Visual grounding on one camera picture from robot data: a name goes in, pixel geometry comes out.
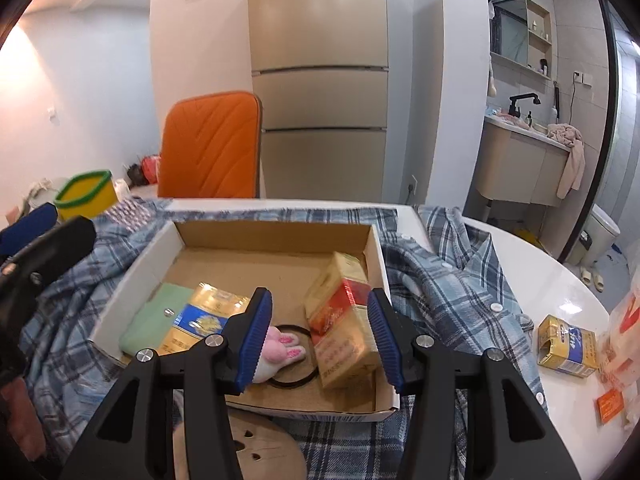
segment orange label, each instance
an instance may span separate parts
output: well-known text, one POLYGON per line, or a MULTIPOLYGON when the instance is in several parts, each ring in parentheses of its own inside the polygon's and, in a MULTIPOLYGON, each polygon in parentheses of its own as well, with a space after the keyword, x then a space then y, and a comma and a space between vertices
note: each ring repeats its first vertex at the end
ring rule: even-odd
POLYGON ((353 305, 366 305, 370 291, 367 283, 343 279, 332 297, 309 320, 313 344, 316 345, 353 305))
POLYGON ((598 412, 600 413, 600 420, 603 424, 609 422, 625 407, 625 399, 623 399, 622 394, 615 389, 609 390, 603 396, 598 397, 596 403, 598 405, 598 412))

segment orange chair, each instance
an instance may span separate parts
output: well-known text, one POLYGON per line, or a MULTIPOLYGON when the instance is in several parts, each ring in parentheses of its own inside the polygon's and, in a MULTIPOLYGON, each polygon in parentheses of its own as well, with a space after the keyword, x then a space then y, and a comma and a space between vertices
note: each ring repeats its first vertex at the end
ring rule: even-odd
POLYGON ((164 123, 158 196, 259 196, 262 104, 249 92, 180 101, 164 123))

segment green rim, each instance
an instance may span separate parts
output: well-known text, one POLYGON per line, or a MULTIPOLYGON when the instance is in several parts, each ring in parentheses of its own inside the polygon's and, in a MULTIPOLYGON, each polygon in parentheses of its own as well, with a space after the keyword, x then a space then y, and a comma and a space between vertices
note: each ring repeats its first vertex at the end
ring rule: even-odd
POLYGON ((95 198, 95 196, 100 193, 102 188, 111 180, 111 171, 103 170, 103 171, 89 171, 87 173, 80 173, 73 177, 69 182, 65 184, 65 187, 60 190, 60 192, 56 195, 56 199, 53 201, 54 205, 61 209, 67 209, 70 207, 77 207, 79 205, 86 204, 95 198), (95 176, 100 176, 100 182, 95 185, 95 187, 86 195, 81 196, 79 198, 75 198, 73 200, 61 200, 67 191, 80 180, 84 180, 86 178, 93 178, 95 176))

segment black faucet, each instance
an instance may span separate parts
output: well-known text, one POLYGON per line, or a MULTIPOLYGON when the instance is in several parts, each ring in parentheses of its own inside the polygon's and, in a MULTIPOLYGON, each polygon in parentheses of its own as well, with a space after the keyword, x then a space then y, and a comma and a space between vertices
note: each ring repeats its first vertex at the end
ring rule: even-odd
POLYGON ((512 97, 509 97, 509 99, 511 100, 511 106, 509 106, 509 115, 520 117, 520 107, 518 107, 518 109, 516 110, 516 101, 518 99, 526 99, 527 97, 533 97, 533 104, 540 104, 540 98, 538 97, 538 94, 534 94, 533 92, 530 94, 514 95, 512 97))

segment toilet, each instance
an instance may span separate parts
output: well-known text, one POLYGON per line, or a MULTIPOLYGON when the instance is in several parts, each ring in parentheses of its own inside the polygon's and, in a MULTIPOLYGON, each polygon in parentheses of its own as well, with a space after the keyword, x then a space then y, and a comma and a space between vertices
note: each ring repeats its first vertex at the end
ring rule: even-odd
POLYGON ((620 228, 609 215, 599 208, 597 204, 594 204, 583 230, 587 231, 591 237, 591 247, 582 258, 581 263, 585 267, 591 267, 620 236, 620 228))

